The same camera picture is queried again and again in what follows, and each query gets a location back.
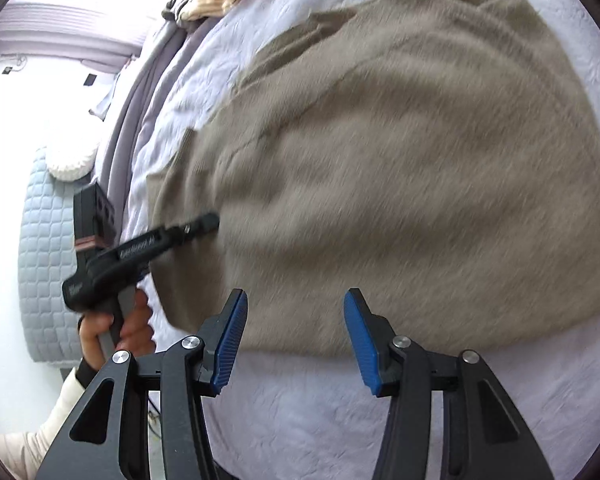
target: bed sheet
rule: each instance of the bed sheet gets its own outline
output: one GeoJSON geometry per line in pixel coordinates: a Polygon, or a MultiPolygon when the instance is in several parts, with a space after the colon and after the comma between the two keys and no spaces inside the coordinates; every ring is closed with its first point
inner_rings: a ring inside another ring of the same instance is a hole
{"type": "MultiPolygon", "coordinates": [[[[145,177],[176,152],[186,127],[199,128],[254,53],[310,12],[363,0],[242,0],[184,66],[155,127],[133,159],[124,238],[147,229],[145,177]]],[[[578,0],[529,0],[570,56],[600,124],[600,31],[578,0]]],[[[184,334],[171,327],[150,278],[158,350],[184,334]]],[[[600,442],[600,316],[551,338],[485,354],[531,427],[557,480],[584,466],[600,442]]],[[[386,399],[372,397],[351,359],[241,352],[229,386],[205,399],[216,460],[241,480],[368,479],[379,451],[386,399]]],[[[442,421],[433,400],[432,460],[439,470],[442,421]]]]}

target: metal screw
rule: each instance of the metal screw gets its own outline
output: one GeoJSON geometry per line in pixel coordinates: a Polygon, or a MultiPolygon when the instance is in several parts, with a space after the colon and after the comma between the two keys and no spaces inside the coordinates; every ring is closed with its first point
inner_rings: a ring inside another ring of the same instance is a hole
{"type": "Polygon", "coordinates": [[[126,350],[118,350],[113,354],[113,362],[116,364],[126,363],[130,356],[131,354],[126,350]]]}
{"type": "Polygon", "coordinates": [[[411,346],[411,339],[405,335],[397,335],[393,338],[393,346],[398,348],[409,348],[411,346]]]}
{"type": "Polygon", "coordinates": [[[473,350],[465,350],[462,352],[462,360],[470,365],[475,365],[480,360],[480,356],[473,350]]]}
{"type": "Polygon", "coordinates": [[[182,339],[182,346],[188,350],[195,348],[200,344],[200,338],[194,335],[182,339]]]}

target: sweater cuff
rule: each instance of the sweater cuff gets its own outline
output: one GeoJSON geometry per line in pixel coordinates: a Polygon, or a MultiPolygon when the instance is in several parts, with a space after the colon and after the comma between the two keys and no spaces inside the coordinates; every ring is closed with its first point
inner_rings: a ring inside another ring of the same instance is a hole
{"type": "Polygon", "coordinates": [[[87,386],[91,384],[91,381],[95,378],[96,375],[97,370],[91,368],[91,366],[84,359],[80,361],[80,366],[78,366],[78,368],[75,370],[75,378],[85,390],[87,386]]]}

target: sweater sleeve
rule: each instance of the sweater sleeve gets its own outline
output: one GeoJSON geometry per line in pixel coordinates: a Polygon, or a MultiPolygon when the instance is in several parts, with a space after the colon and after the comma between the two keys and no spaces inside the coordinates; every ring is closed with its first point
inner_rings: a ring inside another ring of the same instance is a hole
{"type": "Polygon", "coordinates": [[[53,439],[83,393],[84,388],[78,383],[73,370],[62,385],[60,398],[52,409],[51,415],[38,431],[0,434],[0,460],[11,474],[19,480],[35,478],[53,439]]]}

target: blue gripper pad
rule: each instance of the blue gripper pad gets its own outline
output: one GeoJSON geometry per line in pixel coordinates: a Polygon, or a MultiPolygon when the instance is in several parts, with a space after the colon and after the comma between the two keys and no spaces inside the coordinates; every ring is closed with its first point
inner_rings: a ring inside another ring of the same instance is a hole
{"type": "Polygon", "coordinates": [[[353,345],[357,366],[362,374],[362,380],[366,386],[371,388],[371,393],[378,396],[382,389],[380,356],[357,300],[351,291],[347,292],[344,297],[344,321],[349,330],[349,338],[353,345]]]}
{"type": "Polygon", "coordinates": [[[247,323],[247,311],[247,294],[241,291],[215,350],[215,366],[211,377],[211,389],[216,394],[219,394],[220,390],[229,384],[244,326],[247,323]]]}

